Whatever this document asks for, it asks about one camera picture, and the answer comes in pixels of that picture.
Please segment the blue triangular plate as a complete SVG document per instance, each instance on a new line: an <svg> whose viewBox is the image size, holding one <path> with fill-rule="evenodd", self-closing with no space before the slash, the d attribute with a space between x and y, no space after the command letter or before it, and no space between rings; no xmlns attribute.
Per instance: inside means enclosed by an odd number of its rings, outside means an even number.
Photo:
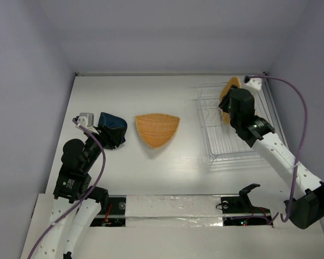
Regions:
<svg viewBox="0 0 324 259"><path fill-rule="evenodd" d="M117 139L120 140L120 144L126 142L127 122L123 118L102 112L99 117L98 127L105 127L108 130L114 131L118 136Z"/></svg>

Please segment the triangular woven bamboo plate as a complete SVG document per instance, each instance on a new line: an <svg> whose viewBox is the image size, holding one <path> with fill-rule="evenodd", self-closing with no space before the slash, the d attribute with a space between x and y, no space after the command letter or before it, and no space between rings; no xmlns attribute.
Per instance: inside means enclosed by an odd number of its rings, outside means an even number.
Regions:
<svg viewBox="0 0 324 259"><path fill-rule="evenodd" d="M135 124L142 141L150 148L161 148L176 134L180 118L162 113L135 116Z"/></svg>

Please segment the round woven bamboo plate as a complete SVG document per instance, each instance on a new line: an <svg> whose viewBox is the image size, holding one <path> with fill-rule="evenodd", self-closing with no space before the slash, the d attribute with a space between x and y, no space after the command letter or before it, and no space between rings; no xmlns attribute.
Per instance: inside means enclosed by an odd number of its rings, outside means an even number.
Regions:
<svg viewBox="0 0 324 259"><path fill-rule="evenodd" d="M237 88L241 88L241 81L239 77L232 77L226 84L226 86L224 87L224 89L222 90L221 94L220 94L220 102L222 102L224 96L228 93L228 91L230 90L230 88L232 87L232 85L236 86ZM221 110L221 116L222 116L222 121L224 124L229 125L230 124L230 116L228 113L225 113Z"/></svg>

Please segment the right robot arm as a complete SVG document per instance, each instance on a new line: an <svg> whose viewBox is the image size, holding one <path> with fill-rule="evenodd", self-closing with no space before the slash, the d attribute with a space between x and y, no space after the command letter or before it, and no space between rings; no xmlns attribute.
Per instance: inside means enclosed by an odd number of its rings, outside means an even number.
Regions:
<svg viewBox="0 0 324 259"><path fill-rule="evenodd" d="M238 137L269 163L290 190L268 190L254 183L238 197L238 206L245 212L255 207L268 208L306 229L324 217L324 181L295 161L272 125L255 114L254 105L249 90L232 84L223 90L219 108L229 115Z"/></svg>

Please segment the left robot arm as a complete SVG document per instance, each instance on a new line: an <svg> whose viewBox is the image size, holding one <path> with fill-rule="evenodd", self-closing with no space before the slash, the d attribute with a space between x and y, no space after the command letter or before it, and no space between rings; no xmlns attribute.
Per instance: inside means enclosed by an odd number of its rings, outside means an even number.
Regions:
<svg viewBox="0 0 324 259"><path fill-rule="evenodd" d="M107 189L92 186L89 171L105 149L124 142L126 127L96 127L82 142L71 139L63 147L49 231L39 244L35 258L75 258L92 221L110 210Z"/></svg>

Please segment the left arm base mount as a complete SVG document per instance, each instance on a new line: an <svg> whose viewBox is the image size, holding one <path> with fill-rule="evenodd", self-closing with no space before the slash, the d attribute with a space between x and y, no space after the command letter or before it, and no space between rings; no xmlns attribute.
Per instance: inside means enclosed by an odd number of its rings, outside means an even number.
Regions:
<svg viewBox="0 0 324 259"><path fill-rule="evenodd" d="M108 208L101 211L91 222L91 227L126 226L126 196L110 195Z"/></svg>

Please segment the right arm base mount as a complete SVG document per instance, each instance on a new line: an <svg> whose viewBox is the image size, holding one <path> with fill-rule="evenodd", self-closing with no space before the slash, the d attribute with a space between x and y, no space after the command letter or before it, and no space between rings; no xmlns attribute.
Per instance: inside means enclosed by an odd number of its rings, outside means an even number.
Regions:
<svg viewBox="0 0 324 259"><path fill-rule="evenodd" d="M272 220L269 209L254 207L239 196L224 196L216 205L222 212L224 226L267 226Z"/></svg>

